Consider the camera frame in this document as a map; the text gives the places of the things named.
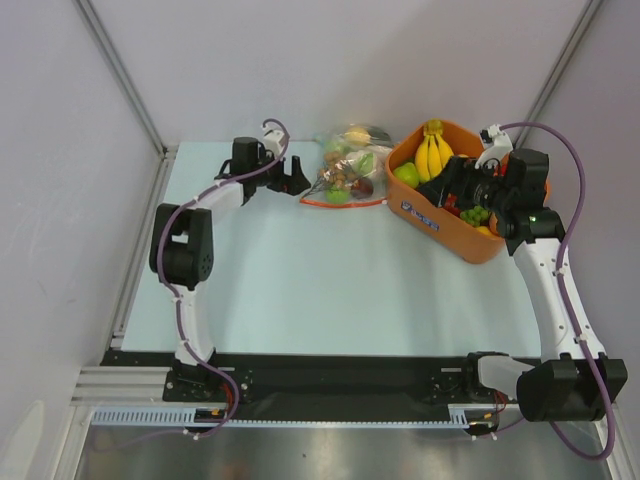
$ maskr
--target white wall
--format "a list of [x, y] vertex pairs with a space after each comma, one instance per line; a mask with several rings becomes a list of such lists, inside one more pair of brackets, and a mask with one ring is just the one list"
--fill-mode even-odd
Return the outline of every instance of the white wall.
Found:
[[0, 64], [0, 450], [44, 400], [39, 480], [101, 354], [158, 159], [71, 1], [4, 1]]
[[522, 119], [585, 0], [94, 0], [167, 142]]
[[[629, 383], [620, 404], [640, 446], [640, 3], [605, 2], [592, 30], [543, 112], [585, 164], [586, 203], [571, 259], [591, 323], [610, 356], [621, 357]], [[577, 174], [564, 147], [546, 134], [528, 145], [551, 156], [551, 206], [568, 224], [577, 200]]]

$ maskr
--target orange basket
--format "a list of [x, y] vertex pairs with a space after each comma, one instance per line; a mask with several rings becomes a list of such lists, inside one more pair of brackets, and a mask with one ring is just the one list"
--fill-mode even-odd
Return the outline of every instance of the orange basket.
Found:
[[[479, 157], [484, 147], [480, 137], [455, 123], [442, 121], [446, 142], [456, 154]], [[389, 154], [386, 162], [387, 204], [401, 216], [469, 263], [485, 263], [495, 257], [504, 239], [478, 232], [468, 223], [444, 208], [434, 207], [429, 200], [393, 175], [393, 170], [413, 157], [424, 140], [423, 126], [407, 137]]]

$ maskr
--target plastic bag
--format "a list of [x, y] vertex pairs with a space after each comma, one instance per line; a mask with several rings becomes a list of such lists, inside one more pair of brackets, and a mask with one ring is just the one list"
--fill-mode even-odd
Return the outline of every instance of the plastic bag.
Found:
[[325, 208], [368, 207], [386, 198], [384, 164], [393, 143], [382, 129], [351, 125], [316, 138], [324, 162], [300, 203]]

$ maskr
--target bunch of bananas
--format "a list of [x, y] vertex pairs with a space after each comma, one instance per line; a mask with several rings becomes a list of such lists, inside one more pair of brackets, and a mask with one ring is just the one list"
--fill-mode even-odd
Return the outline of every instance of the bunch of bananas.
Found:
[[418, 147], [415, 160], [420, 183], [440, 175], [453, 155], [453, 150], [442, 138], [442, 131], [442, 122], [438, 119], [429, 120], [424, 125], [424, 141]]

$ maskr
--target reflective metal surface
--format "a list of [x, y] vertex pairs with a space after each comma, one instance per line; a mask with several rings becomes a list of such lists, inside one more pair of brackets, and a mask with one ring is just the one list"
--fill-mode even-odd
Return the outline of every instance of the reflective metal surface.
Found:
[[[595, 429], [567, 426], [595, 451]], [[98, 453], [149, 428], [92, 427], [76, 480], [102, 479], [609, 479], [606, 463], [573, 455], [546, 424], [522, 424], [497, 441], [461, 431], [223, 428], [194, 442], [165, 435]]]

